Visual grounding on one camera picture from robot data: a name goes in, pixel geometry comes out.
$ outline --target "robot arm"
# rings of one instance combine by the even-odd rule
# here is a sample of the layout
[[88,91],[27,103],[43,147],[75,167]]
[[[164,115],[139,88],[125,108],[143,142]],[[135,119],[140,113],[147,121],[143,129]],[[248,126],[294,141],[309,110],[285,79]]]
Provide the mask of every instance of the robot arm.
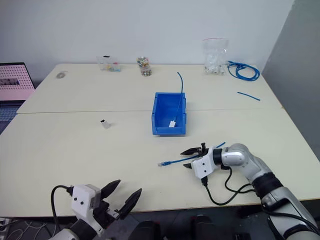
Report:
[[211,147],[206,150],[202,145],[202,152],[207,154],[189,165],[196,177],[202,179],[219,168],[238,170],[261,199],[262,209],[269,214],[268,223],[274,234],[281,239],[290,240],[300,239],[301,235],[303,239],[320,239],[317,224],[311,214],[245,145],[236,143],[230,147]]
[[120,180],[110,182],[99,189],[91,184],[75,185],[72,188],[71,207],[77,221],[68,229],[58,232],[51,240],[91,240],[102,236],[105,229],[118,219],[125,219],[135,207],[142,189],[135,191],[120,210],[112,210],[107,198],[118,186]]

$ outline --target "pink screen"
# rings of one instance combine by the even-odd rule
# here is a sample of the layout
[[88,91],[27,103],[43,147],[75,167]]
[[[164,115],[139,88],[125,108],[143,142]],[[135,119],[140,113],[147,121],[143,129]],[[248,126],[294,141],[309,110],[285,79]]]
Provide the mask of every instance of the pink screen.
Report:
[[0,65],[0,101],[26,100],[34,91],[24,64]]

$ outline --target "blue cable piece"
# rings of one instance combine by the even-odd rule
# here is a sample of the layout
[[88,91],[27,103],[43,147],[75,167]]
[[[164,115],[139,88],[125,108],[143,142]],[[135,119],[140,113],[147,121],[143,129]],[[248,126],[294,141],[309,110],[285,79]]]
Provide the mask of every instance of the blue cable piece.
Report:
[[[259,78],[259,76],[260,76],[259,70],[256,69],[256,68],[253,67],[253,66],[250,66],[250,65],[244,64],[244,63],[240,63],[240,62],[233,62],[233,61],[228,61],[228,62],[229,62],[229,63],[228,63],[228,65],[227,65],[227,67],[228,67],[229,73],[230,73],[233,77],[235,77],[235,78],[237,78],[237,79],[241,79],[241,80],[253,82],[253,81],[257,80],[257,79]],[[233,74],[230,72],[230,67],[236,67],[236,69],[235,69],[235,75],[233,75]],[[250,69],[252,69],[252,70],[254,71],[254,76],[253,76],[253,77],[246,77],[246,76],[240,75],[240,74],[239,74],[239,71],[240,71],[240,70],[243,70],[243,69],[245,69],[245,68],[250,68]]]
[[182,76],[180,75],[180,73],[179,73],[178,71],[177,71],[176,73],[179,75],[179,77],[180,77],[180,79],[181,79],[181,97],[180,97],[178,109],[176,110],[176,115],[175,115],[175,117],[174,117],[174,121],[175,121],[175,122],[176,122],[176,120],[177,120],[177,116],[178,116],[180,104],[181,104],[181,102],[182,102],[182,92],[183,92],[183,90],[184,90],[184,80],[183,80]]
[[249,95],[249,94],[246,94],[246,93],[243,93],[243,92],[240,92],[240,91],[237,91],[236,93],[237,93],[237,94],[242,94],[242,95],[245,95],[245,96],[248,96],[248,97],[250,97],[250,98],[253,98],[253,99],[255,99],[255,100],[260,101],[260,99],[259,99],[259,98],[254,97],[254,96],[251,96],[251,95]]
[[[226,143],[226,142],[224,141],[223,143],[221,143],[221,144],[219,144],[218,146],[216,146],[216,148],[221,147],[221,146],[224,145],[225,143]],[[195,159],[195,158],[199,158],[199,155],[190,156],[190,157],[183,158],[183,159],[176,160],[176,161],[164,161],[164,162],[160,162],[160,163],[158,163],[158,166],[159,166],[159,167],[163,167],[163,166],[167,166],[167,165],[170,165],[170,164],[175,164],[175,163],[179,163],[179,162],[182,162],[182,161],[186,161],[186,160],[190,160],[190,159]]]
[[218,146],[216,146],[215,148],[220,148],[221,146],[223,146],[223,145],[225,145],[226,144],[226,142],[224,141],[223,143],[221,143],[221,144],[219,144]]

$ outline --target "laptop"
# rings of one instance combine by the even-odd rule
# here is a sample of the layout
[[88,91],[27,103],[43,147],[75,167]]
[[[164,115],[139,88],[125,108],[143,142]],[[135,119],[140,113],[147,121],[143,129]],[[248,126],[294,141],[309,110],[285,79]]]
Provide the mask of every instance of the laptop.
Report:
[[0,63],[0,134],[34,91],[25,63]]

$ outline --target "black cable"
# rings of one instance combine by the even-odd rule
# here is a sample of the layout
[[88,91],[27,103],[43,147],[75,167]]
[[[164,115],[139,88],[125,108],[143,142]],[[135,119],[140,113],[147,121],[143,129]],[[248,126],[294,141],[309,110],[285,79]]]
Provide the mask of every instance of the black cable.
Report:
[[63,189],[68,190],[68,187],[67,187],[67,186],[64,186],[64,185],[58,185],[58,186],[55,186],[55,187],[52,189],[52,192],[51,192],[51,208],[52,208],[53,219],[54,219],[54,222],[55,222],[55,227],[56,227],[59,231],[61,231],[61,228],[60,228],[60,225],[59,225],[59,220],[58,220],[58,217],[57,217],[57,214],[56,214],[55,199],[54,199],[55,191],[56,191],[58,188],[63,188]]
[[209,195],[209,198],[210,198],[211,202],[213,202],[215,205],[224,206],[224,205],[227,205],[228,203],[230,203],[238,194],[246,194],[246,193],[249,193],[249,192],[255,192],[255,190],[253,190],[253,189],[249,189],[249,190],[246,190],[246,191],[241,191],[242,189],[250,186],[249,183],[243,185],[243,186],[240,187],[238,190],[233,190],[233,189],[229,188],[229,187],[227,186],[227,183],[228,183],[228,181],[230,180],[231,175],[232,175],[232,169],[231,169],[231,167],[229,167],[229,170],[230,170],[230,173],[229,173],[228,178],[227,178],[227,179],[225,180],[225,182],[224,182],[224,186],[225,186],[225,188],[226,188],[227,190],[233,192],[234,194],[232,195],[231,198],[229,198],[229,200],[227,200],[227,201],[225,201],[225,202],[216,202],[216,201],[213,199],[213,197],[211,196],[210,190],[209,190],[209,188],[208,188],[208,177],[207,177],[207,176],[205,176],[204,178],[201,179],[202,185],[205,187],[205,189],[206,189],[206,191],[207,191],[207,193],[208,193],[208,195]]
[[218,205],[218,206],[224,206],[224,205],[227,205],[228,203],[230,203],[230,202],[241,192],[241,190],[246,187],[246,185],[243,185],[242,187],[240,187],[240,188],[238,189],[238,191],[236,191],[236,192],[233,194],[233,196],[232,196],[228,201],[225,201],[225,202],[216,202],[216,201],[212,198],[208,186],[205,185],[204,187],[205,187],[206,191],[208,192],[208,195],[209,195],[209,198],[210,198],[211,202],[213,202],[215,205]]
[[[231,189],[231,188],[229,188],[229,187],[227,186],[227,183],[228,183],[228,181],[230,180],[231,175],[232,175],[232,169],[231,169],[231,167],[229,167],[229,170],[230,170],[230,173],[229,173],[228,178],[227,178],[227,179],[225,180],[225,182],[224,182],[224,186],[225,186],[225,188],[228,189],[230,192],[236,193],[236,192],[237,192],[236,190],[233,190],[233,189]],[[250,183],[247,183],[247,184],[243,185],[242,187],[245,188],[245,187],[248,187],[248,186],[251,186],[251,184],[250,184]],[[246,193],[250,193],[250,192],[256,192],[256,191],[255,191],[254,189],[249,189],[249,190],[246,190],[246,191],[239,191],[238,193],[239,193],[239,194],[246,194]]]
[[289,213],[284,213],[284,212],[268,211],[264,207],[262,207],[262,211],[268,215],[271,215],[271,216],[287,217],[287,218],[293,218],[293,219],[300,220],[301,222],[304,222],[309,228],[311,228],[312,231],[314,231],[314,233],[320,235],[319,229],[312,222],[308,221],[307,219],[304,219],[303,217],[289,214]]

